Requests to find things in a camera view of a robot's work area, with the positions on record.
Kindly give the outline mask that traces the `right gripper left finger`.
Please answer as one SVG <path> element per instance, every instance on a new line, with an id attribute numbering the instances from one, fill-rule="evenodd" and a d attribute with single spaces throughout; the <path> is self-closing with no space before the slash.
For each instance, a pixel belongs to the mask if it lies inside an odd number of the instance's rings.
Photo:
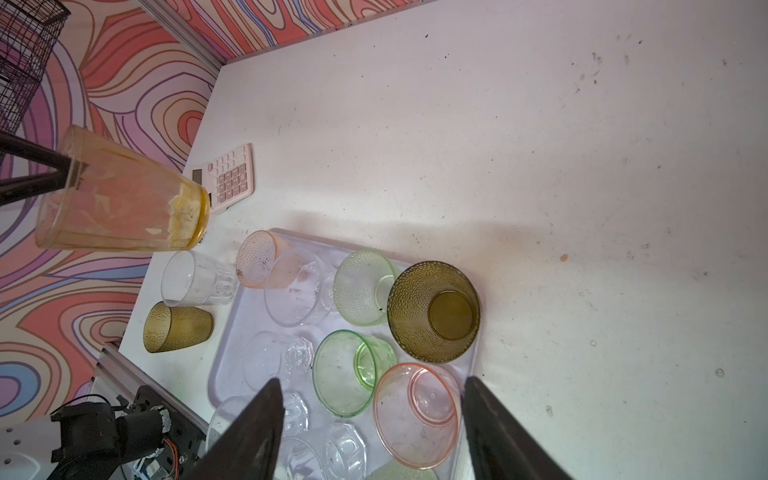
<path id="1" fill-rule="evenodd" d="M 284 422 L 283 392 L 270 379 L 241 415 L 181 479 L 272 479 Z"/>

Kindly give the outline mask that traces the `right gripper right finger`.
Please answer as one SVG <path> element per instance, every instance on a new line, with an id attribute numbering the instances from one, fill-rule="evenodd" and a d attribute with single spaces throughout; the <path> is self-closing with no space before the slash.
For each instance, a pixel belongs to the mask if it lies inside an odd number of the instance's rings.
<path id="1" fill-rule="evenodd" d="M 481 379 L 465 382 L 462 415 L 477 479 L 568 479 Z"/>

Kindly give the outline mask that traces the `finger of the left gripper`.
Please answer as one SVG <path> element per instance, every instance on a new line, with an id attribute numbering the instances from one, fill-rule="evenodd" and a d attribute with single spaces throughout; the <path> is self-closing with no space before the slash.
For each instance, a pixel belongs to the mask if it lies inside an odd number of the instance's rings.
<path id="1" fill-rule="evenodd" d="M 29 142 L 18 136 L 1 132 L 1 151 L 13 156 L 42 164 L 58 171 L 68 171 L 71 159 L 55 150 Z"/>
<path id="2" fill-rule="evenodd" d="M 0 205 L 9 205 L 62 189 L 66 186 L 66 180 L 67 175 L 59 171 L 2 179 Z"/>

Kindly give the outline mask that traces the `pink transparent cup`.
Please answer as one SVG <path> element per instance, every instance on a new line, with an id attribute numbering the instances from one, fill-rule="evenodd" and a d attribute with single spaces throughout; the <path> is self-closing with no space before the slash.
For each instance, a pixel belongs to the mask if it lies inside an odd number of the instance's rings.
<path id="1" fill-rule="evenodd" d="M 390 368 L 373 399 L 375 428 L 388 453 L 417 470 L 444 463 L 458 441 L 460 395 L 443 367 L 406 362 Z"/>

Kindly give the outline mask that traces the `small clear cup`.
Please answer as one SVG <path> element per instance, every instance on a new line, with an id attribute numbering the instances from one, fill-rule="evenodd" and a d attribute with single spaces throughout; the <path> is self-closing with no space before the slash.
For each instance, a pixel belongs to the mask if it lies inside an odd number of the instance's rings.
<path id="1" fill-rule="evenodd" d="M 246 345 L 242 372 L 246 385 L 253 391 L 260 390 L 272 378 L 290 387 L 310 374 L 313 359 L 314 346 L 307 338 L 261 331 Z"/>

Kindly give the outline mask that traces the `yellow transparent cup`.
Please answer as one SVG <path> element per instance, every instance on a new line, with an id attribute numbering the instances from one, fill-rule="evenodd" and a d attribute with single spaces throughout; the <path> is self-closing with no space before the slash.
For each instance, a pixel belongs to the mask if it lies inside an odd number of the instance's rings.
<path id="1" fill-rule="evenodd" d="M 190 250 L 204 236 L 210 200 L 198 183 L 75 125 L 59 152 L 70 170 L 64 188 L 41 197 L 37 246 L 166 252 Z"/>

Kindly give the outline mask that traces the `pale green frosted large cup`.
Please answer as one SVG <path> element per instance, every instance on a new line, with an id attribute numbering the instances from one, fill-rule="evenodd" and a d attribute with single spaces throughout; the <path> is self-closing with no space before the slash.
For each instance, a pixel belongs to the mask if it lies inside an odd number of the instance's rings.
<path id="1" fill-rule="evenodd" d="M 408 467 L 396 460 L 391 460 L 373 470 L 366 480 L 437 480 L 433 469 Z"/>

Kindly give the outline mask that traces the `bright green cup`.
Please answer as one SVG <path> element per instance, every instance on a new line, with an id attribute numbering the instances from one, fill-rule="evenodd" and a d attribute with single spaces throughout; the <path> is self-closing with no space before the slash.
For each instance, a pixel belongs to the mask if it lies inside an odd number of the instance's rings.
<path id="1" fill-rule="evenodd" d="M 370 405 L 379 380 L 396 363 L 395 351 L 387 341 L 336 330 L 322 340 L 313 360 L 317 399 L 336 417 L 355 417 Z"/>

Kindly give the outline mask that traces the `dark olive textured cup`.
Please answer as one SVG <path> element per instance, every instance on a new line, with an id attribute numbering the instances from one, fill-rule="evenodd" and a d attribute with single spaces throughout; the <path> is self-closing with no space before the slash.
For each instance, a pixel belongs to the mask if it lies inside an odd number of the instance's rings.
<path id="1" fill-rule="evenodd" d="M 468 277 L 442 261 L 415 263 L 395 280 L 387 301 L 391 334 L 411 357 L 434 364 L 462 356 L 481 323 L 478 293 Z"/>

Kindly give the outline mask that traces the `peach transparent cup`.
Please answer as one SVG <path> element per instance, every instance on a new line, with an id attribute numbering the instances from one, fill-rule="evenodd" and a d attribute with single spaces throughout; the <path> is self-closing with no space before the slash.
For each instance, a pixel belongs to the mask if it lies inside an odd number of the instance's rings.
<path id="1" fill-rule="evenodd" d="M 235 269 L 239 282 L 246 288 L 261 289 L 275 261 L 292 245 L 271 231 L 258 230 L 241 244 Z"/>

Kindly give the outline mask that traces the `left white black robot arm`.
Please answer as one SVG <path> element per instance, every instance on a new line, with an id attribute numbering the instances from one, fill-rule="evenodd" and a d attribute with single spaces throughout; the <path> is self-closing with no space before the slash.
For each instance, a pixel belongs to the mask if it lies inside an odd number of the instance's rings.
<path id="1" fill-rule="evenodd" d="M 166 244 L 170 209 L 183 185 L 162 165 L 81 127 L 57 151 L 14 135 L 1 148 L 51 172 L 1 183 L 1 203 L 41 195 L 35 241 L 60 250 L 150 251 Z M 124 464 L 161 449 L 171 428 L 164 406 L 120 415 L 108 401 L 69 402 L 50 416 L 59 445 L 52 479 L 108 479 Z"/>

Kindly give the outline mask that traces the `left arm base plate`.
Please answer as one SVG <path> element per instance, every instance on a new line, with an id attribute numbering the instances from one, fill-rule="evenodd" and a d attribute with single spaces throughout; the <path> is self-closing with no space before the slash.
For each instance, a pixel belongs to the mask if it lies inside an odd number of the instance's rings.
<path id="1" fill-rule="evenodd" d="M 148 385 L 138 388 L 119 423 L 127 435 L 127 461 L 120 467 L 126 479 L 179 479 L 205 446 L 205 431 Z"/>

